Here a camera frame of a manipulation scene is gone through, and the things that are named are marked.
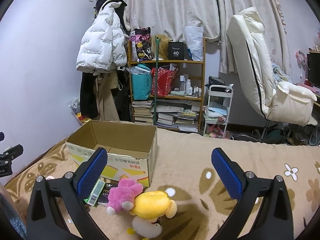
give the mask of screw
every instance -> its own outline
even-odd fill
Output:
[[[36,181],[37,182],[41,182],[43,180],[43,177],[42,176],[38,176],[37,178],[36,178]]]
[[[254,173],[252,171],[247,171],[245,173],[245,175],[249,178],[249,179],[252,179],[254,177]]]
[[[282,178],[280,175],[277,175],[277,176],[276,176],[276,180],[279,181],[279,182],[281,182],[281,181],[283,181],[283,178]]]
[[[65,177],[66,179],[71,179],[72,176],[73,176],[73,173],[72,173],[71,171],[67,172],[67,173],[64,175],[64,177]]]

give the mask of open cardboard box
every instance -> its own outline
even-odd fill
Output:
[[[80,165],[98,147],[108,152],[101,176],[130,178],[149,187],[157,156],[157,127],[121,121],[89,121],[67,139],[68,150]]]

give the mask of red bag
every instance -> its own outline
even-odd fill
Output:
[[[167,70],[163,68],[158,68],[158,86],[157,86],[157,96],[165,97],[172,90],[172,83],[176,78],[176,71]],[[152,89],[151,92],[155,95],[155,74],[156,69],[152,68]]]

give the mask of blue gripper pad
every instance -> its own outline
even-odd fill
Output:
[[[75,171],[73,187],[81,201],[89,197],[107,162],[107,151],[98,148],[90,159],[82,163]]]
[[[215,148],[211,162],[232,199],[240,200],[245,188],[244,171],[221,148]]]

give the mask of green pole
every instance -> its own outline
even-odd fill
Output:
[[[158,63],[159,63],[159,44],[160,39],[156,37],[156,73],[155,73],[155,101],[153,103],[153,125],[157,122],[157,88],[158,88]]]

